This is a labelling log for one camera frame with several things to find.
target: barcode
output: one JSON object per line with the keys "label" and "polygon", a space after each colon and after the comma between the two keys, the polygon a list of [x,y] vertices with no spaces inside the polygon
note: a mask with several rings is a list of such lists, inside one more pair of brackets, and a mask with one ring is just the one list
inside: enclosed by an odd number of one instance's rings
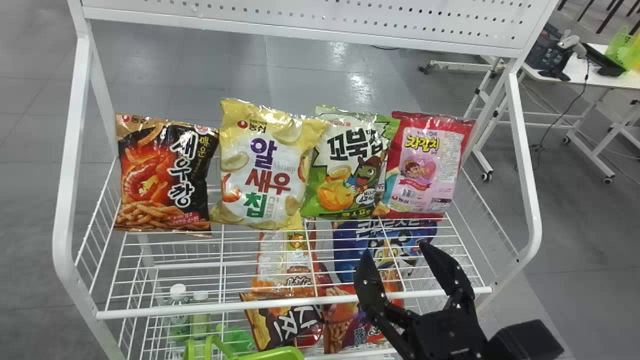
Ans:
{"label": "barcode", "polygon": [[415,191],[409,190],[409,189],[403,189],[402,190],[402,196],[403,197],[408,197],[410,199],[415,197],[415,193],[416,193]]}

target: white wire rack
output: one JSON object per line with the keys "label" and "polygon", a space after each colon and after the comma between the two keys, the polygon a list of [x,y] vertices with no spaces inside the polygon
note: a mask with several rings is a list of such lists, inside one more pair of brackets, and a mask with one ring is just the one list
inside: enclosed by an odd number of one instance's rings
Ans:
{"label": "white wire rack", "polygon": [[[354,302],[355,295],[239,301],[255,276],[259,232],[246,227],[216,225],[194,233],[123,233],[114,231],[120,206],[120,171],[115,159],[84,236],[74,236],[84,118],[89,84],[93,88],[106,137],[117,156],[114,109],[91,31],[91,19],[178,26],[372,44],[431,51],[496,56],[505,59],[505,71],[476,119],[464,164],[485,129],[499,99],[506,92],[518,163],[522,198],[529,232],[516,249],[496,221],[464,170],[458,178],[453,205],[438,223],[433,244],[452,254],[471,278],[481,311],[531,260],[540,246],[541,222],[531,159],[524,128],[516,71],[546,23],[555,0],[451,0],[426,4],[419,0],[381,3],[357,0],[68,0],[78,41],[74,61],[67,131],[61,164],[60,188],[52,236],[53,260],[89,329],[110,360],[179,359],[183,351],[168,341],[168,317],[209,313],[212,325],[248,328],[243,311],[249,308]],[[485,74],[483,88],[490,80]],[[474,98],[469,105],[476,107]],[[211,169],[217,169],[216,160]],[[212,171],[210,184],[219,174]],[[210,202],[219,197],[210,189]],[[306,220],[317,231],[317,261],[326,265],[334,284],[335,268],[331,225]],[[383,233],[387,223],[374,219]],[[389,293],[403,299],[417,313],[441,308],[445,297],[424,260],[410,266],[390,251],[399,269],[402,289]],[[182,282],[188,292],[205,290],[206,303],[168,306],[171,285]],[[322,347],[307,349],[307,357],[389,356],[388,345],[367,345],[324,355]]]}

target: pegboard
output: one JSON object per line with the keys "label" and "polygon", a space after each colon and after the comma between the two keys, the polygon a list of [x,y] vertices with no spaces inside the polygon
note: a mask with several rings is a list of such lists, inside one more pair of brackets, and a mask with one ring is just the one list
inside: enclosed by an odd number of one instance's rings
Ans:
{"label": "pegboard", "polygon": [[[292,32],[313,29],[520,50],[552,3],[555,0],[83,0],[90,8],[87,17],[100,9],[126,10],[224,20],[220,30],[228,31],[233,29],[224,24],[231,21]],[[99,18],[105,19],[104,13]],[[181,26],[179,20],[175,26]]]}

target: caster wheel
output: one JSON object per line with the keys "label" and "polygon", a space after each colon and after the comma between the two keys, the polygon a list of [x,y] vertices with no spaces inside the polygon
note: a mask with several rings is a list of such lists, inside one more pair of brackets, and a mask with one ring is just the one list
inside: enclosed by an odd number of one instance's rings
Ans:
{"label": "caster wheel", "polygon": [[427,64],[426,66],[418,66],[418,70],[427,75],[431,72],[431,64]]}

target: black cable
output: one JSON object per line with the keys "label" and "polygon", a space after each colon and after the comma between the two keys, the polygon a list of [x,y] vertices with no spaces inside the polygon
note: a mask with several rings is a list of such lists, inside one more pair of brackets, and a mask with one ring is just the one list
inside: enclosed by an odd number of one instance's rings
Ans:
{"label": "black cable", "polygon": [[[571,103],[569,104],[569,106],[567,107],[567,109],[566,109],[566,110],[564,110],[564,111],[562,112],[562,114],[560,114],[560,116],[558,116],[558,118],[557,118],[557,119],[555,119],[555,121],[553,121],[553,122],[551,123],[551,125],[549,125],[549,126],[547,127],[547,130],[545,130],[545,134],[544,134],[544,135],[542,135],[542,138],[540,138],[540,141],[539,141],[538,143],[535,143],[535,144],[533,144],[533,145],[530,145],[530,146],[529,146],[530,148],[532,148],[532,149],[533,149],[533,151],[534,151],[534,152],[537,152],[537,153],[538,153],[538,156],[537,156],[537,158],[536,158],[537,165],[533,167],[533,170],[537,170],[537,169],[540,167],[540,156],[542,155],[542,152],[543,152],[544,150],[547,150],[547,148],[545,148],[545,147],[542,145],[542,142],[543,142],[543,141],[545,141],[545,138],[547,137],[547,134],[548,134],[549,130],[551,130],[551,128],[552,128],[552,127],[553,127],[557,122],[559,122],[559,121],[560,121],[560,119],[562,119],[562,117],[563,117],[563,116],[565,116],[565,115],[569,112],[569,110],[571,110],[571,107],[573,106],[573,104],[574,104],[578,99],[580,99],[580,97],[582,96],[582,94],[584,94],[584,92],[587,90],[587,80],[588,80],[588,79],[589,79],[589,59],[587,59],[587,73],[584,75],[584,83],[582,84],[582,91],[578,94],[578,96],[576,96],[576,97],[571,101]],[[518,171],[518,165],[513,165],[513,170]]]}
{"label": "black cable", "polygon": [[380,46],[375,46],[372,45],[373,47],[375,47],[376,49],[380,49],[380,50],[398,50],[400,49],[399,47],[380,47]]}

